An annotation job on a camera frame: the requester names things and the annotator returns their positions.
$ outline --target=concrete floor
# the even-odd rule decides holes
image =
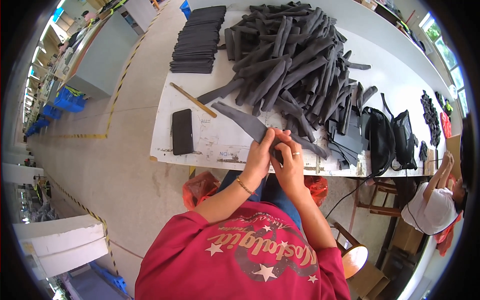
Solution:
[[[104,134],[113,98],[88,100],[84,111],[77,114],[64,112],[60,120],[52,122],[40,135],[28,139],[35,160],[47,175],[106,220],[113,257],[131,296],[134,296],[141,257],[164,224],[173,215],[186,211],[181,187],[188,179],[188,166],[149,160],[156,111],[172,49],[186,21],[179,9],[182,3],[183,0],[169,0],[161,4],[164,9],[136,51],[123,80],[107,139],[57,136]],[[203,170],[205,168],[198,168],[197,174]],[[219,180],[226,172],[211,171]],[[329,193],[321,207],[324,214],[355,188],[354,180],[327,179]],[[360,188],[363,202],[368,202],[371,194],[371,187]],[[331,214],[346,229],[350,226],[353,195]],[[65,215],[85,213],[55,186],[52,198]],[[378,257],[388,222],[389,217],[357,209],[352,234],[367,246],[369,261],[373,263]],[[109,255],[100,258],[98,263],[113,273]]]

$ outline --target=jeans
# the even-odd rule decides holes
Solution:
[[[227,186],[231,185],[240,174],[241,171],[229,170],[216,192],[220,192]],[[286,213],[297,225],[297,227],[301,229],[299,212],[283,191],[275,174],[270,174],[268,178],[263,178],[260,186],[255,190],[255,194],[251,195],[247,201],[265,201],[274,204],[284,213]]]

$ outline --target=black bag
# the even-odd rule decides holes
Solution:
[[[366,135],[370,141],[371,177],[383,175],[395,158],[395,137],[387,117],[381,111],[365,107],[363,113],[370,115]]]
[[[385,102],[385,94],[381,93],[382,101],[390,116],[392,116],[391,126],[395,137],[395,155],[396,160],[400,164],[400,168],[395,171],[405,169],[417,169],[417,162],[415,161],[415,146],[418,146],[418,140],[412,132],[412,125],[410,124],[410,115],[408,109],[400,113],[396,118]]]

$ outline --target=window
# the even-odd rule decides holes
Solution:
[[[445,68],[450,73],[450,78],[455,84],[458,91],[458,101],[460,102],[463,116],[466,116],[468,112],[467,97],[465,95],[465,87],[463,85],[463,77],[458,61],[455,54],[445,45],[442,37],[442,31],[438,26],[435,19],[428,13],[425,18],[420,22],[419,26],[428,36],[430,41],[435,45],[437,52],[440,54],[444,61]]]

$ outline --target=cardboard box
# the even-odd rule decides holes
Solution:
[[[423,233],[407,224],[402,218],[398,218],[398,224],[392,238],[392,246],[397,246],[409,254],[417,254]]]
[[[374,0],[361,0],[361,4],[373,11],[375,11],[378,5]]]
[[[445,140],[447,150],[450,151],[451,154],[453,154],[453,159],[455,160],[452,171],[450,172],[455,177],[455,179],[459,179],[460,176],[462,176],[462,171],[460,169],[460,140],[461,134],[452,135]]]
[[[372,263],[366,262],[354,276],[348,279],[350,286],[363,300],[374,300],[390,280]]]

